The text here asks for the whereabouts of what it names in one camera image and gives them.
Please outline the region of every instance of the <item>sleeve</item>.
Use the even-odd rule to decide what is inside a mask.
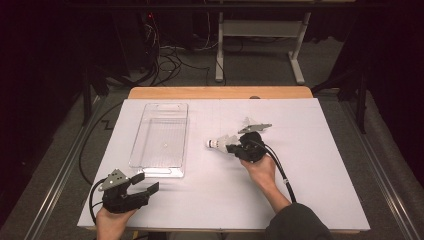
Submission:
[[[283,208],[266,229],[269,240],[332,240],[330,231],[305,205],[293,203]]]

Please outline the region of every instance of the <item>hand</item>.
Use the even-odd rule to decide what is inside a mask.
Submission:
[[[250,178],[258,185],[268,202],[271,204],[274,212],[278,213],[281,209],[290,205],[290,201],[280,192],[275,184],[275,163],[274,160],[264,155],[261,160],[250,163],[240,160],[249,172]]]
[[[264,155],[261,160],[255,163],[244,160],[240,160],[240,162],[261,190],[275,186],[275,163],[270,156]]]
[[[137,211],[131,210],[126,213],[110,213],[102,207],[97,212],[97,240],[119,240],[124,233],[130,217]]]

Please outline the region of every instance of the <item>white tabletop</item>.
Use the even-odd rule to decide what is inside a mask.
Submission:
[[[160,182],[160,190],[130,219],[128,227],[163,231],[265,229],[275,214],[239,160],[204,144],[207,139],[237,134],[243,120],[251,117],[272,124],[261,132],[263,141],[278,155],[299,203],[309,206],[330,230],[370,229],[317,99],[126,100],[95,182],[115,168],[128,177],[134,175],[128,161],[144,105],[170,102],[189,105],[185,176],[148,178],[131,186],[129,193],[135,193]],[[278,171],[276,180],[289,196]],[[93,202],[101,197],[96,191]],[[94,226],[88,200],[78,226]]]

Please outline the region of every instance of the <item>clear plastic container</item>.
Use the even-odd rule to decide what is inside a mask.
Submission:
[[[187,125],[187,104],[146,104],[130,167],[146,177],[183,177]]]

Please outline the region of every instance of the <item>gray carpet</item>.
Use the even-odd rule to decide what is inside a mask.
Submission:
[[[227,52],[224,58],[226,85],[295,85],[286,56],[286,50],[290,49],[290,44],[293,42],[279,41],[265,44],[252,41],[245,42],[241,52]],[[307,86],[315,86],[327,79],[341,46],[341,43],[331,39],[319,44],[306,43],[303,45],[299,62]],[[237,51],[239,45],[237,41],[229,40],[226,41],[225,47],[228,50]],[[180,74],[173,80],[164,83],[165,85],[223,85],[223,83],[215,83],[213,80],[215,74],[214,51],[186,52],[180,50],[178,53],[186,64],[198,68],[210,67],[209,74],[206,75],[205,69],[183,66]],[[161,72],[160,77],[163,79],[166,75],[167,72]],[[126,88],[113,87],[109,96],[104,99],[100,115],[125,99],[128,92],[129,90]],[[349,115],[346,114],[345,105],[338,102],[335,91],[323,91],[316,97],[320,100],[331,132],[371,225],[370,231],[359,234],[334,234],[335,239],[407,239],[376,180],[367,152]],[[416,226],[423,226],[423,189],[419,184],[417,185],[415,178],[403,161],[370,97],[367,106],[367,137],[378,157],[384,160],[383,167],[387,170],[401,200],[407,206],[412,222]],[[104,116],[103,120],[109,120],[109,126],[116,121],[119,109],[120,106]],[[81,122],[82,99],[79,99],[57,130],[50,149],[1,229],[0,239],[24,239],[80,131]],[[111,130],[105,129],[105,125],[106,122],[99,122],[94,128],[82,154],[82,169],[91,181],[94,179],[112,134]],[[74,165],[65,187],[57,199],[57,204],[42,229],[40,239],[93,239],[95,237],[94,232],[76,226],[89,189],[90,186],[81,177],[78,164]],[[131,239],[130,233],[127,233],[122,239]]]

